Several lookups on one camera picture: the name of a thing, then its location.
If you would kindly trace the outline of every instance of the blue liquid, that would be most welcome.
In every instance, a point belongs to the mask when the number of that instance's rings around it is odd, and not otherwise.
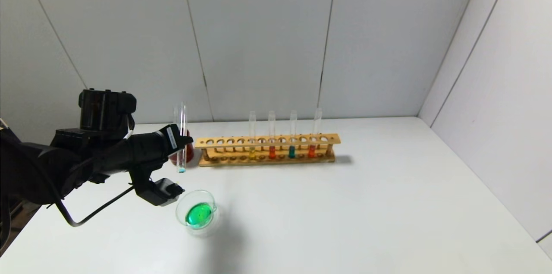
[[[295,146],[289,146],[289,158],[295,158]]]

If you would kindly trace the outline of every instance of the white tabletop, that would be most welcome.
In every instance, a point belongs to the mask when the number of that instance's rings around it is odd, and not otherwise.
[[[138,125],[135,132],[163,124]],[[266,130],[258,123],[258,134]],[[288,123],[277,123],[278,134]],[[246,135],[247,123],[190,124],[194,137]],[[299,132],[310,132],[300,121]],[[2,274],[552,273],[552,261],[471,170],[414,117],[324,120],[334,164],[191,168],[152,174],[205,189],[223,209],[212,237],[192,237],[176,203],[129,193],[82,227],[43,207],[4,256]],[[75,219],[128,187],[87,183]]]

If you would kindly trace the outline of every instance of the test tube rack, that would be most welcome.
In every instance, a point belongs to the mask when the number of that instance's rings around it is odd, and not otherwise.
[[[250,142],[247,136],[198,138],[195,147],[201,149],[199,166],[247,166],[259,164],[303,164],[335,162],[333,145],[340,144],[337,134],[276,135],[275,142],[268,136],[257,136]],[[309,146],[315,145],[315,157],[309,157]],[[276,146],[276,158],[268,157],[270,146]],[[289,157],[289,147],[295,146],[295,158]],[[250,148],[255,147],[255,158]]]

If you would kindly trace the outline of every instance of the yellow liquid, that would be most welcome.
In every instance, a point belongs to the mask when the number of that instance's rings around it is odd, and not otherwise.
[[[255,159],[255,147],[249,148],[249,159],[254,160]]]

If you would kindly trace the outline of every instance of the test tube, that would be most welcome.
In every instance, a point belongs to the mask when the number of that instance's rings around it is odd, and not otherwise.
[[[289,115],[289,128],[290,142],[295,142],[295,135],[297,134],[297,111],[295,110],[292,110]],[[289,146],[289,158],[295,158],[295,146],[293,144]]]
[[[276,158],[276,113],[274,111],[268,111],[268,142],[270,146],[268,147],[268,158],[274,160]]]
[[[255,111],[249,112],[249,142],[255,143],[255,129],[257,124],[257,116],[255,115]],[[255,159],[255,146],[249,147],[249,159],[254,160]]]
[[[173,107],[173,123],[178,125],[181,136],[186,136],[186,105],[180,103]],[[178,150],[176,153],[176,168],[179,173],[186,171],[186,148]]]
[[[320,131],[320,124],[322,123],[322,109],[317,108],[316,112],[314,113],[314,122],[312,124],[312,136],[316,136]],[[309,146],[309,157],[313,158],[316,156],[315,154],[316,145],[310,145]]]

